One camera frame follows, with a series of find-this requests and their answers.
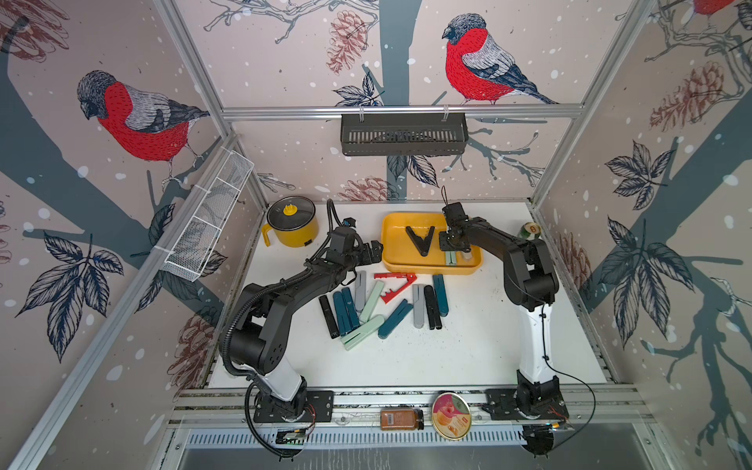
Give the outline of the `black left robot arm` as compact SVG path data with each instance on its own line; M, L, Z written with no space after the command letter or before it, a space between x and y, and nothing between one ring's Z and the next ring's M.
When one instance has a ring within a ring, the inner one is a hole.
M285 358L294 314L309 302L343 286L360 266L381 262L384 246L364 242L356 229L331 229L304 269L266 286L247 285L219 339L226 372L243 377L283 420L307 412L307 381Z

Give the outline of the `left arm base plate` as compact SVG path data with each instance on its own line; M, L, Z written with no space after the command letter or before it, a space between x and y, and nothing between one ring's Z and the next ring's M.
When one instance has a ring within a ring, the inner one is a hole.
M293 401L259 393L251 404L254 423L328 423L332 420L332 391L303 391Z

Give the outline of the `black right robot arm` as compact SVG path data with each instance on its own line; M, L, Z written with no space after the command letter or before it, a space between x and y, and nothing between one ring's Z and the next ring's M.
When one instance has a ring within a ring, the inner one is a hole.
M520 364L517 369L517 409L526 417L544 413L559 400L559 378L548 365L550 338L548 307L555 302L559 281L550 250L540 239L526 240L495 228L481 217L468 217L460 203L444 207L446 231L440 234L444 252L469 253L474 247L503 262L503 288L522 313Z

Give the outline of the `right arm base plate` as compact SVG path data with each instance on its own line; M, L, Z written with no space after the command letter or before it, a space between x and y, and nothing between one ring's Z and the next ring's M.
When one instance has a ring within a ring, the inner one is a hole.
M485 397L481 409L496 421L565 421L570 417L560 392L535 397L516 388L492 388L485 391Z

